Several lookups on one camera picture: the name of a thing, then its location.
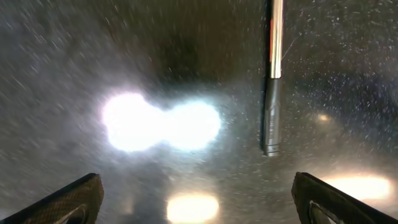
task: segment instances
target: gold metallic tube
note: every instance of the gold metallic tube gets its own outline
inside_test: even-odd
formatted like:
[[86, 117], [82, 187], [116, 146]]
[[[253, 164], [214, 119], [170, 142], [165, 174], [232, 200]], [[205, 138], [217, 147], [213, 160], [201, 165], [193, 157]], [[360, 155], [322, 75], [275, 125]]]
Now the gold metallic tube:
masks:
[[283, 0], [272, 0], [271, 20], [271, 78], [281, 77], [282, 33], [283, 33]]

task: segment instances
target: dark speckled surface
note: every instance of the dark speckled surface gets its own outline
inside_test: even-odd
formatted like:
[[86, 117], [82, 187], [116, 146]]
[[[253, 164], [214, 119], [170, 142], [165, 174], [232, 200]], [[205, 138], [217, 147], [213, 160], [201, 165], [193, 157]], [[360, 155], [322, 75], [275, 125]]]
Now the dark speckled surface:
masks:
[[[0, 218], [89, 172], [106, 192], [98, 223], [166, 223], [180, 192], [217, 198], [214, 223], [298, 223], [297, 171], [395, 183], [397, 5], [285, 5], [282, 154], [268, 159], [262, 1], [1, 1]], [[101, 109], [127, 91], [163, 108], [205, 99], [220, 133], [201, 151], [119, 151]], [[372, 205], [398, 217], [391, 197]]]

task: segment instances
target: black granite countertop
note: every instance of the black granite countertop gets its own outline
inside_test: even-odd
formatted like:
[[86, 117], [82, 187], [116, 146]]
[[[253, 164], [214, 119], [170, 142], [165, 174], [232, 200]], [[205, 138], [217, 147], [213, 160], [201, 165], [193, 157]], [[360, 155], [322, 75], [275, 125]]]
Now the black granite countertop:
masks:
[[[397, 4], [285, 1], [275, 158], [258, 149], [263, 4], [1, 1], [0, 219], [89, 172], [101, 174], [105, 189], [98, 223], [167, 223], [173, 199], [189, 195], [202, 197], [195, 209], [203, 202], [217, 210], [211, 223], [298, 223], [290, 195], [297, 171], [372, 177], [393, 188]], [[164, 136], [146, 150], [121, 150], [108, 141], [103, 108], [123, 94], [158, 111], [202, 102], [217, 111], [220, 130], [196, 150]], [[187, 123], [180, 127], [192, 129]], [[138, 132], [174, 133], [157, 124]], [[395, 198], [369, 203], [398, 217]]]

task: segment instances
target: glossy table surface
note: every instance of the glossy table surface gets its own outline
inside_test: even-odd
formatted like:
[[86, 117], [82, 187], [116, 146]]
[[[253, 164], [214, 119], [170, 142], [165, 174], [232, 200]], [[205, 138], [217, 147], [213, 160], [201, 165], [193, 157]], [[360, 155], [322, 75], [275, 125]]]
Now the glossy table surface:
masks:
[[[212, 198], [211, 223], [298, 223], [297, 171], [387, 180], [387, 198], [369, 203], [397, 218], [397, 11], [385, 0], [286, 1], [282, 152], [267, 158], [263, 1], [0, 2], [0, 218], [96, 172], [98, 223], [167, 223], [176, 195]], [[201, 149], [120, 150], [103, 108], [126, 93], [162, 111], [206, 103], [220, 130]]]

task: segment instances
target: scratch on surface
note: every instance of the scratch on surface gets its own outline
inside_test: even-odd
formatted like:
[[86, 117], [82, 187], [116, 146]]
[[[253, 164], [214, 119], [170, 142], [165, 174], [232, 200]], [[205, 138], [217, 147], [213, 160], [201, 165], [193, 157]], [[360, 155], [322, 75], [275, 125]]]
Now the scratch on surface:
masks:
[[285, 58], [285, 56], [286, 56], [286, 54], [287, 54], [287, 52], [290, 50], [290, 48], [293, 46], [293, 43], [297, 40], [297, 38], [299, 38], [299, 36], [297, 36], [293, 41], [292, 41], [292, 43], [290, 44], [290, 46], [289, 46], [289, 48], [286, 50], [286, 52], [285, 52], [285, 54], [284, 54], [284, 56], [282, 57], [282, 59], [284, 59]]

